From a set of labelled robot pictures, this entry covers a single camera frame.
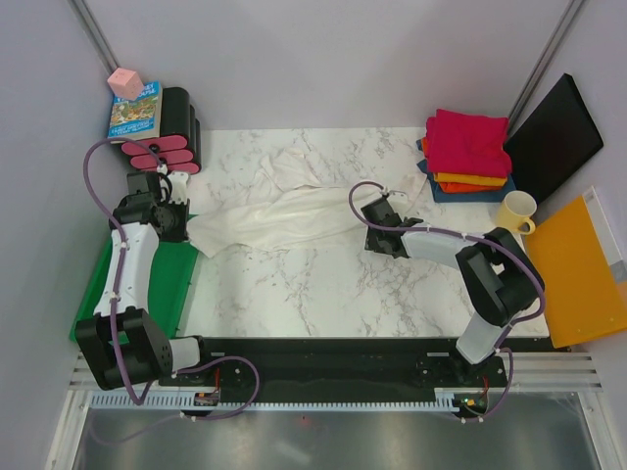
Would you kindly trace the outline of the white t shirt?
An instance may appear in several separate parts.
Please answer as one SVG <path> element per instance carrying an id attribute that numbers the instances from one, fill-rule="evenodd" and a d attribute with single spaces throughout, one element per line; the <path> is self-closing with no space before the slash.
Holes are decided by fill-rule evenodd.
<path id="1" fill-rule="evenodd" d="M 232 245 L 273 252 L 349 245 L 365 225 L 347 187 L 325 186 L 305 154 L 287 148 L 264 157 L 250 185 L 187 225 L 191 244 L 212 258 Z"/>

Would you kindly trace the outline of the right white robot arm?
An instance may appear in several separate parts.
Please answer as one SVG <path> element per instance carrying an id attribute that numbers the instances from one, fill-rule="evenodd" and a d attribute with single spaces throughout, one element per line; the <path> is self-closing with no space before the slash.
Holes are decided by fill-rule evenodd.
<path id="1" fill-rule="evenodd" d="M 386 196 L 362 207 L 362 216 L 367 250 L 395 259 L 427 259 L 459 271 L 474 308 L 448 363 L 451 378 L 460 385 L 483 375 L 483 362 L 523 311 L 535 302 L 546 303 L 540 273 L 504 228 L 476 236 L 433 227 L 420 218 L 401 218 Z"/>

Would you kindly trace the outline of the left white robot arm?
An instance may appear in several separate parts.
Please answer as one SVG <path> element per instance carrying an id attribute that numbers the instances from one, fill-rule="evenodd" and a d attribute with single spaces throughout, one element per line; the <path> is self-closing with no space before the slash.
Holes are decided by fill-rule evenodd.
<path id="1" fill-rule="evenodd" d="M 103 390 L 158 381 L 179 370 L 194 385 L 214 377 L 215 362 L 200 352 L 198 339 L 171 339 L 149 314 L 159 244 L 188 244 L 189 178 L 183 171 L 131 173 L 128 194 L 112 212 L 112 257 L 103 292 L 92 316 L 75 328 L 79 348 Z"/>

